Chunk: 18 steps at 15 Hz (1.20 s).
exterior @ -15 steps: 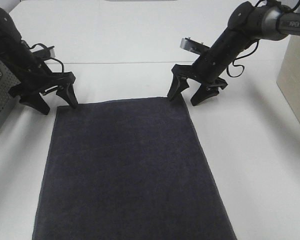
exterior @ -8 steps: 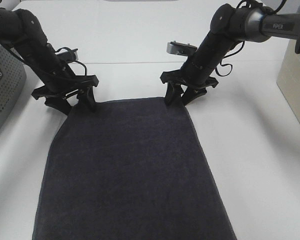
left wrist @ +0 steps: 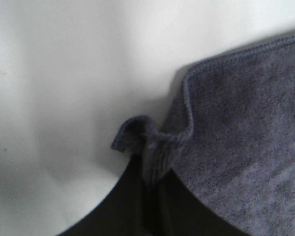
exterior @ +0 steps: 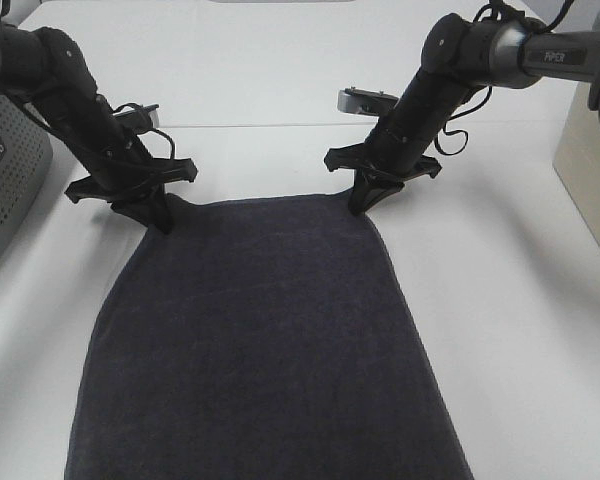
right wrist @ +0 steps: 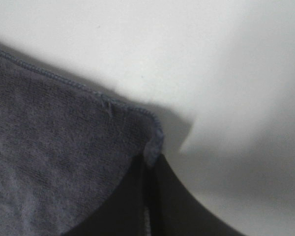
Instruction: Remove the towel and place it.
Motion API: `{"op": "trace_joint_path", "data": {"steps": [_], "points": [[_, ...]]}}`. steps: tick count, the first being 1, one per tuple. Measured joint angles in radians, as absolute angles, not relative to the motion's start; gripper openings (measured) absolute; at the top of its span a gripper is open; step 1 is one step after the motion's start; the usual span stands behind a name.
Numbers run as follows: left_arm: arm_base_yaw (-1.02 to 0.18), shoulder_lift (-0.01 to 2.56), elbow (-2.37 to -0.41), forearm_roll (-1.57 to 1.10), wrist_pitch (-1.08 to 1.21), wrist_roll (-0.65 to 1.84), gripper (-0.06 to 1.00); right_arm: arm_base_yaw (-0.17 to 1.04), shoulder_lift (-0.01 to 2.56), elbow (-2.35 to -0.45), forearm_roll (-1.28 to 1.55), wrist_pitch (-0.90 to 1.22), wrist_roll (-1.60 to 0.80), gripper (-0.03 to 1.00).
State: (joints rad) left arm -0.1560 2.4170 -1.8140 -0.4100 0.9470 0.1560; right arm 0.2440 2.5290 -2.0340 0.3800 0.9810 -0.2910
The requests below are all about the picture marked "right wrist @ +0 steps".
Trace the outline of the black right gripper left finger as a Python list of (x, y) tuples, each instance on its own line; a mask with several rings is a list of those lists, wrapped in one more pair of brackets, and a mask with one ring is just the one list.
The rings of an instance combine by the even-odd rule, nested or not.
[(142, 155), (131, 165), (105, 202), (65, 236), (145, 236), (145, 165)]

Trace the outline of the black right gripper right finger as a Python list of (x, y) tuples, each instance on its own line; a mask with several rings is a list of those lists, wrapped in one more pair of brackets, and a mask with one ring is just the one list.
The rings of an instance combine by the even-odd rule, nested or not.
[(240, 236), (199, 203), (160, 155), (146, 169), (146, 204), (152, 236)]

